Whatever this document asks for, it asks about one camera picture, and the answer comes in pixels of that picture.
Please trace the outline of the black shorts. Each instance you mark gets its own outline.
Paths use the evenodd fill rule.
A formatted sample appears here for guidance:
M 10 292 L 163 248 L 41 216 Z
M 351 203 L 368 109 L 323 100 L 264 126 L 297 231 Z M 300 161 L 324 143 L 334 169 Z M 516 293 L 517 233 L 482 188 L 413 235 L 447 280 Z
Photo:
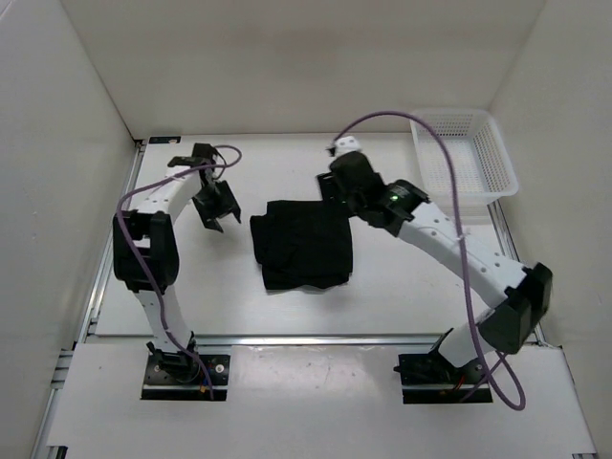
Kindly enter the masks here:
M 266 290 L 325 290 L 345 284 L 353 272 L 347 212 L 322 201 L 270 201 L 250 218 L 256 262 Z

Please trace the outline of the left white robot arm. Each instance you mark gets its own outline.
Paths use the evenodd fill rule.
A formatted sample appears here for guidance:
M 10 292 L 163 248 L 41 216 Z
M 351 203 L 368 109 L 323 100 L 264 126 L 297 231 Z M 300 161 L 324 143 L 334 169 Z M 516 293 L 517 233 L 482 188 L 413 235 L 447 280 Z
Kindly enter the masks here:
M 113 217 L 115 277 L 140 302 L 153 339 L 147 347 L 156 364 L 180 383 L 211 387 L 207 366 L 187 326 L 174 284 L 180 255 L 174 224 L 193 205 L 207 230 L 220 231 L 221 219 L 241 218 L 242 210 L 223 180 L 237 164 L 222 155 L 222 144 L 197 142 L 188 156 L 175 156 L 164 177 L 123 195 Z

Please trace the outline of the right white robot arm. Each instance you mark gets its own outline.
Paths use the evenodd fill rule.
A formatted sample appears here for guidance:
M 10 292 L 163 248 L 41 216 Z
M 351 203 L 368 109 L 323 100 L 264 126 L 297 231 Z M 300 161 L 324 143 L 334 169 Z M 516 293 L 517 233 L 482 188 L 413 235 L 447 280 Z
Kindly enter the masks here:
M 455 223 L 424 191 L 406 180 L 387 184 L 360 151 L 335 158 L 318 175 L 324 197 L 347 206 L 350 215 L 424 251 L 458 275 L 488 309 L 451 330 L 429 361 L 440 382 L 456 379 L 479 355 L 515 355 L 548 312 L 553 273 L 542 263 L 528 267 L 474 237 Z

